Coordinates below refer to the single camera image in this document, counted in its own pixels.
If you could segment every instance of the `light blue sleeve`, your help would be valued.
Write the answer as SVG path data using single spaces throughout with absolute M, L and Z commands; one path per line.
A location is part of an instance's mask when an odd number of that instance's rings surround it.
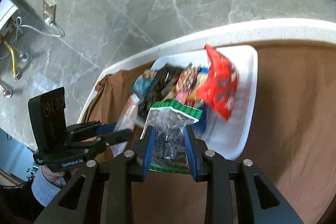
M 42 174 L 42 169 L 39 168 L 31 185 L 31 191 L 36 200 L 42 206 L 47 207 L 60 190 L 60 188 L 47 181 Z

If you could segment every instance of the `marble floor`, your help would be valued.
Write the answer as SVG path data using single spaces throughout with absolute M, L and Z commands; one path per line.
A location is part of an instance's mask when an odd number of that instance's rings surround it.
M 36 18 L 42 14 L 42 0 L 16 1 L 32 15 L 24 23 L 39 24 Z M 46 38 L 28 30 L 20 41 L 34 56 L 24 76 L 27 82 L 15 83 L 18 93 L 10 101 L 0 99 L 0 127 L 14 137 L 23 133 L 22 141 L 31 134 L 26 103 L 41 83 L 65 86 L 70 124 L 76 122 L 102 69 L 158 44 L 255 19 L 297 17 L 336 22 L 335 0 L 54 1 L 56 22 L 65 37 Z M 14 87 L 8 66 L 7 70 L 2 67 L 1 78 Z

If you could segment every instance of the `white tray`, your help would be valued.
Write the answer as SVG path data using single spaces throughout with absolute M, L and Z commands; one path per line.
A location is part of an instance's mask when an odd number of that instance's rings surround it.
M 220 116 L 215 117 L 213 132 L 206 144 L 224 158 L 235 160 L 243 152 L 250 130 L 257 89 L 258 54 L 253 47 L 247 45 L 219 47 L 217 50 L 236 65 L 239 82 L 230 119 L 225 121 Z M 158 70 L 166 63 L 186 67 L 190 62 L 196 66 L 208 66 L 206 51 L 163 56 L 155 61 L 152 69 Z

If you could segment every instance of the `black snack package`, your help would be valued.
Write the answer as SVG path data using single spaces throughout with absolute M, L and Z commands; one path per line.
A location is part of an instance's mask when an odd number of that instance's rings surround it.
M 164 99 L 164 96 L 161 94 L 162 90 L 172 80 L 178 79 L 182 70 L 183 68 L 181 67 L 175 67 L 169 64 L 165 64 L 164 67 L 156 73 L 152 83 L 147 88 L 142 102 L 139 104 L 138 115 L 140 117 L 146 119 L 151 106 L 155 102 Z

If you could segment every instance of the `yellow hose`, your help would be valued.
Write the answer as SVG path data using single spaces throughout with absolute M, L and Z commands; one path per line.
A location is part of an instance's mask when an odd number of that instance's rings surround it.
M 13 75 L 17 75 L 17 69 L 16 69 L 16 61 L 15 61 L 15 52 L 11 44 L 9 44 L 7 41 L 5 41 L 5 45 L 10 51 L 10 54 L 12 56 L 12 63 L 13 63 Z

